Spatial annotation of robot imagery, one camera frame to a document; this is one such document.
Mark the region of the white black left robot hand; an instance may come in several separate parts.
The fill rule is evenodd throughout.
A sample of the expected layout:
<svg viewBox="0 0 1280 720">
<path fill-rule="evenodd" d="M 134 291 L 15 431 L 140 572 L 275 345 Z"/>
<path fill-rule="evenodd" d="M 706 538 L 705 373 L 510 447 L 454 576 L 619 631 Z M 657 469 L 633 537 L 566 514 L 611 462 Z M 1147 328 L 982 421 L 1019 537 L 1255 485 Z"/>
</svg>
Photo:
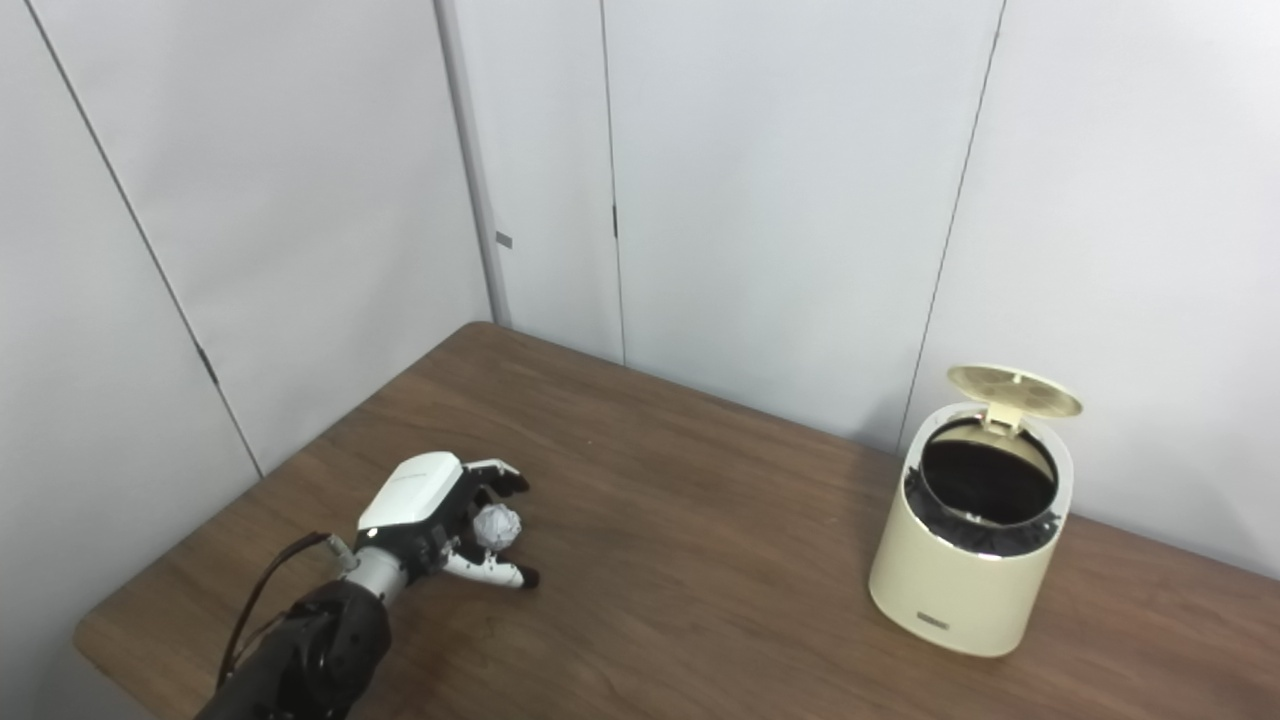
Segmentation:
<svg viewBox="0 0 1280 720">
<path fill-rule="evenodd" d="M 530 489 L 524 474 L 499 459 L 462 462 L 451 452 L 403 461 L 357 523 L 356 568 L 346 579 L 389 602 L 415 582 L 451 574 L 506 588 L 532 589 L 540 574 L 504 556 L 476 521 L 506 512 L 500 498 Z"/>
</svg>

